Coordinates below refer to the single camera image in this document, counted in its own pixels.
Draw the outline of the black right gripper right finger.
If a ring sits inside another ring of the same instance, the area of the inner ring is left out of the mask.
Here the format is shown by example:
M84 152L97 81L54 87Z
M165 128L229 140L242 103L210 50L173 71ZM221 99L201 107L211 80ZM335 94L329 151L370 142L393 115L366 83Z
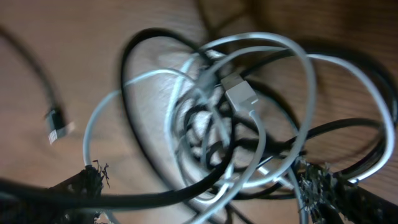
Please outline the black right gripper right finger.
M295 195L299 212L314 223L397 224L397 205L328 169L295 163Z

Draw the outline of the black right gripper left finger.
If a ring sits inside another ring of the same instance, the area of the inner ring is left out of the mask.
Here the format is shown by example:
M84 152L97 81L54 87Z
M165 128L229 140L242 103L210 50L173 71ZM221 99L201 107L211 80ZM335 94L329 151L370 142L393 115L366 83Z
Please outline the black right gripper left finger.
M108 165L104 167L87 165L76 175L48 188L49 192L59 192L67 196L98 198L108 182ZM1 223L11 224L94 224L100 222L100 212L84 212L80 209L66 208L60 203L42 200L25 200L1 197Z

